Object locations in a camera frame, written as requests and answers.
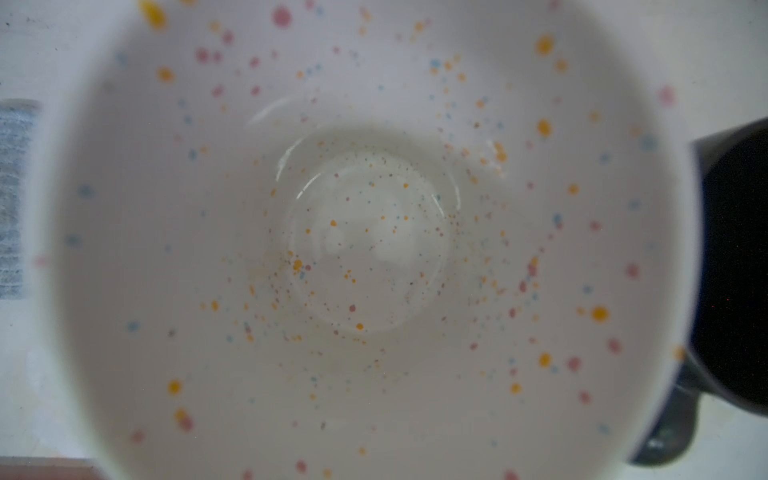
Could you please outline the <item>black mug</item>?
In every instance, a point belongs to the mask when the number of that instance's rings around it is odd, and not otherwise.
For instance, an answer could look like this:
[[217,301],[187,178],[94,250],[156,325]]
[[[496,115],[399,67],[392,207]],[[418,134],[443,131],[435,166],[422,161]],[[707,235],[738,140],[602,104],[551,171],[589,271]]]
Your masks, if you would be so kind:
[[693,329],[666,404],[631,464],[656,467],[692,443],[699,398],[767,414],[767,122],[697,140],[704,249]]

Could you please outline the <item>grey woven round coaster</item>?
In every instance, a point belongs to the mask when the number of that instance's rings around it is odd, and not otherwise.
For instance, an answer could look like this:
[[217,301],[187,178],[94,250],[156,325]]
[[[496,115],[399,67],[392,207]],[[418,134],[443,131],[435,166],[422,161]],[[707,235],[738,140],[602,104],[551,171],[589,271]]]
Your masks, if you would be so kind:
[[40,113],[29,99],[1,101],[1,299],[22,297],[21,203],[28,150]]

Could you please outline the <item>white speckled mug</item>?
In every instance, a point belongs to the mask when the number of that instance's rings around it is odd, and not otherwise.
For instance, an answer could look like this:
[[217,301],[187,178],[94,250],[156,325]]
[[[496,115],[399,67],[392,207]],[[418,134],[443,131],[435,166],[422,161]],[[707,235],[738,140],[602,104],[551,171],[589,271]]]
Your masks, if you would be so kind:
[[26,287],[112,479],[609,479],[699,282],[627,1],[104,1],[41,118]]

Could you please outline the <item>pink silicone tray mat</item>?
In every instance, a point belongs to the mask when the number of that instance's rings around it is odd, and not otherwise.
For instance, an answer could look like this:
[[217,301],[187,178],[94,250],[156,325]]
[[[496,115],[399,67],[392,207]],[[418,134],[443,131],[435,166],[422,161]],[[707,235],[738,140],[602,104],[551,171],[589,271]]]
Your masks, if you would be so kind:
[[1,478],[102,480],[106,476],[96,465],[84,459],[2,456]]

